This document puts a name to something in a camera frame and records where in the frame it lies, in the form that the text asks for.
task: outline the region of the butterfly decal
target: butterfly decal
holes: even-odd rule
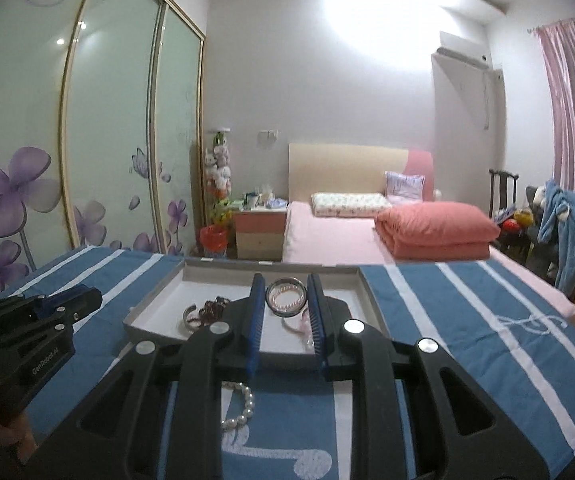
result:
[[[148,178],[148,158],[141,148],[137,148],[136,155],[132,155],[132,168],[143,178]],[[172,176],[169,173],[164,173],[164,164],[162,161],[159,162],[158,170],[159,177],[162,181],[171,181]]]

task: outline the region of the blue towel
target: blue towel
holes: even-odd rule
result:
[[[565,222],[558,215],[569,209],[570,215]],[[562,189],[554,180],[545,184],[545,210],[538,232],[538,241],[548,243],[552,239],[554,227],[558,222],[559,231],[559,271],[555,286],[570,296],[575,287],[575,193]]]

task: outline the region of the silver bangle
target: silver bangle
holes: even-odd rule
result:
[[[279,296],[285,292],[294,291],[298,293],[298,299],[287,304],[277,303]],[[296,316],[306,301],[305,285],[296,278],[279,278],[271,283],[265,292],[265,301],[270,310],[280,317]]]

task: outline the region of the nightstand drawer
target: nightstand drawer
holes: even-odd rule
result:
[[[234,215],[237,233],[274,233],[282,235],[286,228],[284,212],[245,212]]]
[[[280,260],[283,255],[283,233],[236,232],[238,257],[243,260]]]

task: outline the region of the plush toy stack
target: plush toy stack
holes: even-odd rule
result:
[[[228,198],[232,192],[229,162],[230,152],[226,136],[223,132],[218,132],[214,137],[212,149],[207,149],[205,155],[208,192],[212,193],[217,200]]]

